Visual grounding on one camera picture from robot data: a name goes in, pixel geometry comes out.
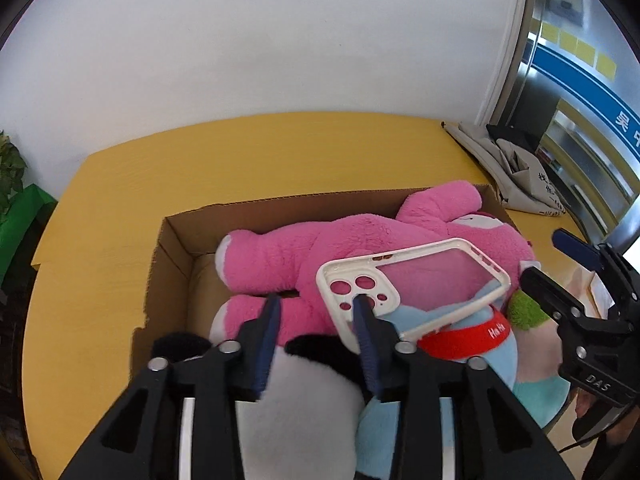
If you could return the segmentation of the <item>person right hand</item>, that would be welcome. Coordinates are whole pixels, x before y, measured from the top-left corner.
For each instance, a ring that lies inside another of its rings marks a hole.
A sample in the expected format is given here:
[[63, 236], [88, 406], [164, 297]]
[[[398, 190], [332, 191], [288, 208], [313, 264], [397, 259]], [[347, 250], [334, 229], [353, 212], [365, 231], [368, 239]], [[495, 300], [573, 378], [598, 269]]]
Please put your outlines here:
[[575, 400], [575, 414], [577, 418], [582, 418], [596, 402], [597, 398], [590, 392], [578, 389]]

